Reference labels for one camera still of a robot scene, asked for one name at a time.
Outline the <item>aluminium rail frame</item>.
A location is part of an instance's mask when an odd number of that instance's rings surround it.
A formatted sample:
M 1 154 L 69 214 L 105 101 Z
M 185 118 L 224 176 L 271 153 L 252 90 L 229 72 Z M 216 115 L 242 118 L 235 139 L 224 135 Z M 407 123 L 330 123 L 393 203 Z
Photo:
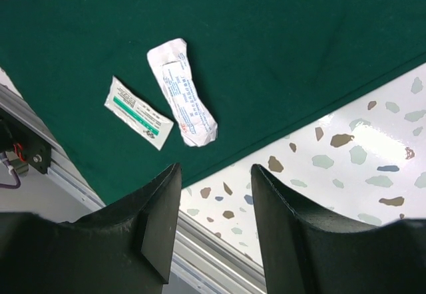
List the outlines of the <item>aluminium rail frame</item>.
M 106 205 L 1 74 L 2 293 L 265 293 L 260 266 L 179 199 L 171 166 Z

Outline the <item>green striped white packet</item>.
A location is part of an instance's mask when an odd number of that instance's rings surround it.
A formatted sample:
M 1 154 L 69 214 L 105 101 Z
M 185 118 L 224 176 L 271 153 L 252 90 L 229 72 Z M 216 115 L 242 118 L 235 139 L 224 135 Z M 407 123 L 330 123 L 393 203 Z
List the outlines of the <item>green striped white packet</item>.
M 173 121 L 133 94 L 115 76 L 112 77 L 104 106 L 158 151 L 162 150 L 174 125 Z

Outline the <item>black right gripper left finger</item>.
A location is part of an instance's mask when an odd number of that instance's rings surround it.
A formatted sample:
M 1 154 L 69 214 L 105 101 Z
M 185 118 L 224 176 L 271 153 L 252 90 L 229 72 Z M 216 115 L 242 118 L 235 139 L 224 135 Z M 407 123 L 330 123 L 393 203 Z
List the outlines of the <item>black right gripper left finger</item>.
M 72 223 L 3 212 L 1 292 L 161 293 L 170 278 L 181 188 L 181 167 L 172 164 Z

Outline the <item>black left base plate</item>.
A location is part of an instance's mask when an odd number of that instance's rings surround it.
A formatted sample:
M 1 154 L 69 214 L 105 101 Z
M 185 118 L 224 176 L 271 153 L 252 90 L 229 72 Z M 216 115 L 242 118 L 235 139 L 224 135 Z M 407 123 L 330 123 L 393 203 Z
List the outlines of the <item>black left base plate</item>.
M 51 146 L 12 116 L 1 110 L 1 152 L 14 152 L 18 159 L 47 174 Z

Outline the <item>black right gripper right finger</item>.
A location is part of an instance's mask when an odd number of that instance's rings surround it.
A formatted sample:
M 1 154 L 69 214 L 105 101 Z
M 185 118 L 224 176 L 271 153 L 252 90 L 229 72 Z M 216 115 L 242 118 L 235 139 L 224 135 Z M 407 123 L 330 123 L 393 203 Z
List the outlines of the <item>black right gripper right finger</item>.
M 424 293 L 425 221 L 377 227 L 329 210 L 259 164 L 252 197 L 268 293 Z

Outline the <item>white crinkled sterile pouch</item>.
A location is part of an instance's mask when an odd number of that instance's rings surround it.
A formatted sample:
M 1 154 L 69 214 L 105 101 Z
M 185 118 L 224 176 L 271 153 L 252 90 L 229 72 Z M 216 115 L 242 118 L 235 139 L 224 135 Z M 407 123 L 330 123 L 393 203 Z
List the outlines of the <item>white crinkled sterile pouch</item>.
M 147 61 L 184 143 L 199 148 L 215 141 L 218 124 L 198 96 L 186 41 L 177 38 L 149 50 Z

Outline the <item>dark green surgical cloth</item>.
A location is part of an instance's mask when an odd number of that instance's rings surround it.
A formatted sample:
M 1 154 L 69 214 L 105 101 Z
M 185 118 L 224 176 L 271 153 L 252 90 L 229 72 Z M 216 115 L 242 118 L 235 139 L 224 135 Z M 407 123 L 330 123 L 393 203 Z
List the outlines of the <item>dark green surgical cloth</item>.
M 113 77 L 165 116 L 147 52 L 188 45 L 218 123 L 157 150 L 104 103 Z M 110 204 L 170 164 L 188 186 L 425 62 L 425 0 L 1 0 L 1 67 Z

